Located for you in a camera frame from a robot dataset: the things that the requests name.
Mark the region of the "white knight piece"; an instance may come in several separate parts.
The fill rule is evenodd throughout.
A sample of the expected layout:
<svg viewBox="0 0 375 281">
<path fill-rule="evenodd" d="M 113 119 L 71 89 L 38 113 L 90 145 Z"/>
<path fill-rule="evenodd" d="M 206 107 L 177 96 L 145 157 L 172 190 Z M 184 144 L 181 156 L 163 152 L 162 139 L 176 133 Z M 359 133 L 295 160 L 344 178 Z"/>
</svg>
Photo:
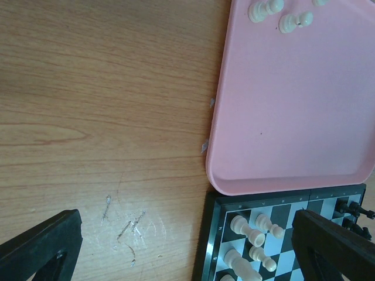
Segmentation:
<svg viewBox="0 0 375 281">
<path fill-rule="evenodd" d="M 235 249 L 229 250 L 224 256 L 225 264 L 242 280 L 262 281 L 262 276 L 253 269 L 251 263 L 244 259 Z"/>
</svg>

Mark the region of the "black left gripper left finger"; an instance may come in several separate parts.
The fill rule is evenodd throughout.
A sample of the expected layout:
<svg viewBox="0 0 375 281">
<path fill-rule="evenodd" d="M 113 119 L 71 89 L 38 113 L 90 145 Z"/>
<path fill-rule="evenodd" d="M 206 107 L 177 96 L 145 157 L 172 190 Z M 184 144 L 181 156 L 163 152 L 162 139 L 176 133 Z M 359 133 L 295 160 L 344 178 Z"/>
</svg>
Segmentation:
<svg viewBox="0 0 375 281">
<path fill-rule="evenodd" d="M 64 210 L 1 244 L 1 280 L 71 280 L 81 224 L 79 210 Z"/>
</svg>

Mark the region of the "white pawn piece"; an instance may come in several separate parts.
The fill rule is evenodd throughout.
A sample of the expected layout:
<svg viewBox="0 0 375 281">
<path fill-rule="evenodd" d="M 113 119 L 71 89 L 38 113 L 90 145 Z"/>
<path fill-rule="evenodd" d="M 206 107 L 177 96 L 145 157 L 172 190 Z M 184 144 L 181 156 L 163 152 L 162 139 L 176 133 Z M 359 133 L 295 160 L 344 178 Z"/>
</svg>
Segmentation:
<svg viewBox="0 0 375 281">
<path fill-rule="evenodd" d="M 255 225 L 263 230 L 263 231 L 269 231 L 270 234 L 272 234 L 274 237 L 281 239 L 284 237 L 284 229 L 281 228 L 277 224 L 273 224 L 270 220 L 270 218 L 265 214 L 260 214 L 256 220 Z"/>
</svg>

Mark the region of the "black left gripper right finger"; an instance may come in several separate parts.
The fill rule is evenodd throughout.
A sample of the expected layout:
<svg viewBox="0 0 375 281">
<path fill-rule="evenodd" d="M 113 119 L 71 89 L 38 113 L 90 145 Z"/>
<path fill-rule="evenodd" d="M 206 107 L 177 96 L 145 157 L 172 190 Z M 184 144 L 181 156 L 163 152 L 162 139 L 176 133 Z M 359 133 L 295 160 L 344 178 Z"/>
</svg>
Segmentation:
<svg viewBox="0 0 375 281">
<path fill-rule="evenodd" d="M 297 211 L 292 226 L 305 280 L 374 280 L 374 243 L 311 210 Z"/>
</svg>

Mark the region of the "white rook piece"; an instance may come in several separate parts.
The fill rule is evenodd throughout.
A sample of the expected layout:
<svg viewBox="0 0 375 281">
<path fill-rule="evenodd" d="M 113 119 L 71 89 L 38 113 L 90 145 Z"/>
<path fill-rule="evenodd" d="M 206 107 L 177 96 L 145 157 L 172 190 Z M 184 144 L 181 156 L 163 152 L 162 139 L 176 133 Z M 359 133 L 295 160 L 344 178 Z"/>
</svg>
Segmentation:
<svg viewBox="0 0 375 281">
<path fill-rule="evenodd" d="M 238 235 L 245 235 L 254 247 L 261 247 L 265 242 L 265 234 L 257 229 L 250 228 L 248 221 L 240 216 L 235 216 L 230 223 L 231 230 Z"/>
</svg>

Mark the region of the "white bishop piece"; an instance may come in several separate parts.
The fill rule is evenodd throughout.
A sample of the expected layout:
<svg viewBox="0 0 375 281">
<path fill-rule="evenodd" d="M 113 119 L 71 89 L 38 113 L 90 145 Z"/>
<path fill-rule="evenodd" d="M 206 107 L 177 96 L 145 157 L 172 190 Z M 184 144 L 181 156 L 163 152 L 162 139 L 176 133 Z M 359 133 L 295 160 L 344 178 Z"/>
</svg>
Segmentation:
<svg viewBox="0 0 375 281">
<path fill-rule="evenodd" d="M 220 281 L 235 281 L 234 278 L 232 277 L 232 275 L 229 275 L 229 274 L 226 274 L 224 275 Z"/>
</svg>

